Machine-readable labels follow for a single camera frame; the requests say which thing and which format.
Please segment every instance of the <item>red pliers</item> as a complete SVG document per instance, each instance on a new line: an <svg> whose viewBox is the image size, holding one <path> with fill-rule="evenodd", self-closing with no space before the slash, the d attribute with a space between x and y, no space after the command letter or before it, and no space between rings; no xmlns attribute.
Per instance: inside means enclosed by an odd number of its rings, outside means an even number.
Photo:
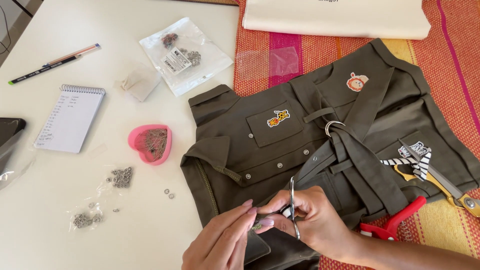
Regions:
<svg viewBox="0 0 480 270"><path fill-rule="evenodd" d="M418 211L426 202L427 199L425 199L425 197L418 196L411 204L387 220L383 228L360 223L360 233L383 240L398 241L396 233L400 222L413 215L413 213Z"/></svg>

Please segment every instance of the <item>pink fingernail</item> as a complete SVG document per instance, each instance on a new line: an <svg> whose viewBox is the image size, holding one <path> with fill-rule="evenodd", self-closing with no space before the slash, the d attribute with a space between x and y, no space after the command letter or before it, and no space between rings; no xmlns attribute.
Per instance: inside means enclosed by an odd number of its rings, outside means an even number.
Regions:
<svg viewBox="0 0 480 270"><path fill-rule="evenodd" d="M252 207L250 210L247 212L248 214L256 214L257 213L257 207Z"/></svg>
<svg viewBox="0 0 480 270"><path fill-rule="evenodd" d="M261 225L263 226L273 226L274 224L274 221L273 219L269 219L269 218L266 218L266 219L261 219L260 221L258 221Z"/></svg>
<svg viewBox="0 0 480 270"><path fill-rule="evenodd" d="M253 200L250 199L250 200L244 202L242 205L243 205L243 206L248 206L248 205L252 205L252 203L253 203Z"/></svg>

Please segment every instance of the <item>pen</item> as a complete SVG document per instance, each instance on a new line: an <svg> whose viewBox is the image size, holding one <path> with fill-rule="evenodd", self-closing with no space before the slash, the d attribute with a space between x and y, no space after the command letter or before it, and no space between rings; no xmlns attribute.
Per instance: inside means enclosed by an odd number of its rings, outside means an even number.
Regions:
<svg viewBox="0 0 480 270"><path fill-rule="evenodd" d="M47 70L51 70L52 68L56 68L56 67L58 67L58 66L60 66L60 65L62 65L62 64L65 64L65 63L68 63L68 62L70 62L70 61L73 61L73 60L77 59L78 57L79 57L79 55L73 55L73 56L71 56L71 57L69 57L69 58L67 58L67 59L65 59L65 60L62 60L62 61L60 61L60 62L57 62L57 63L55 63L55 64L53 64L53 65L50 65L50 66L47 66L47 67L42 67L41 69L39 69L39 70L37 70L37 71L34 71L34 72L32 72L32 73L30 73L30 74L28 74L28 75L22 76L22 77L20 77L20 78L18 78L18 79L15 79L15 80L11 80L11 81L8 82L8 84L10 84L10 85L16 84L16 83L18 83L18 82L20 82L20 81L23 81L23 80L25 80L25 79L28 79L28 78L30 78L30 77L33 77L33 76L35 76L35 75L37 75L37 74L43 73L43 72L45 72L45 71L47 71Z"/></svg>
<svg viewBox="0 0 480 270"><path fill-rule="evenodd" d="M62 61L62 60L64 60L64 59L67 59L67 58L69 58L69 57L71 57L71 56L73 56L73 55L83 54L83 53L86 53L86 52L88 52L88 51L90 51L90 50L93 50L93 49L96 49L96 48L99 48L99 47L100 47L100 45L99 45L98 43L93 44L92 46L88 46L87 48L83 48L83 49L81 49L81 50L79 50L79 51L76 51L76 52L74 52L74 53L65 55L64 57L60 57L60 58L58 58L58 59L55 59L55 60L53 60L53 61L50 61L50 62L44 64L42 67L47 67L47 66L53 65L53 64L58 63L58 62L60 62L60 61Z"/></svg>

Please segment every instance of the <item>table surface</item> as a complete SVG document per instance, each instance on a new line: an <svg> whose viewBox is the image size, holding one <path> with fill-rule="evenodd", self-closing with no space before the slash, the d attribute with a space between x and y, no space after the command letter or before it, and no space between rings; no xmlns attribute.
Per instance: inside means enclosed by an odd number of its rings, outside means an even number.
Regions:
<svg viewBox="0 0 480 270"><path fill-rule="evenodd" d="M180 269L181 256L202 229L180 169L195 142L188 99L218 84L233 85L233 65L181 97L162 82L140 103L115 87L137 62L152 66L138 43L183 17L234 58L239 9L166 0L45 1L0 69L0 116L27 121L31 145L62 84L102 87L101 107L79 154L24 150L36 161L0 191L0 269ZM102 49L14 86L8 81L42 64L99 43ZM127 144L143 124L172 130L167 161L150 166ZM112 166L132 166L128 190L96 196ZM175 195L164 194L169 189ZM99 202L105 220L94 230L69 232L76 207Z"/></svg>

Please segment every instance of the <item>striped rug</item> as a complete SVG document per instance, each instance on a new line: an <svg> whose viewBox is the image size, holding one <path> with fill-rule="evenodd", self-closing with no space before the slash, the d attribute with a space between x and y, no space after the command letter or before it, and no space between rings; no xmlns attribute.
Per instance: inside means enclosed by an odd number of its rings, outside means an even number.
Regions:
<svg viewBox="0 0 480 270"><path fill-rule="evenodd" d="M241 27L245 1L240 6L236 54L254 50L269 51L295 47L299 72L286 76L260 78L271 74L268 59L261 58L248 70L235 64L234 90L248 96L312 71L355 51L369 39L317 37L246 30ZM435 103L450 128L477 158L480 158L480 2L478 0L424 0L423 10L432 25L424 40L384 39L390 51L400 59L422 68L432 88ZM469 195L480 198L480 189ZM383 225L387 217L373 222ZM405 220L413 241L437 246L480 258L480 218L452 207L446 200L425 205ZM320 258L320 269L365 269Z"/></svg>

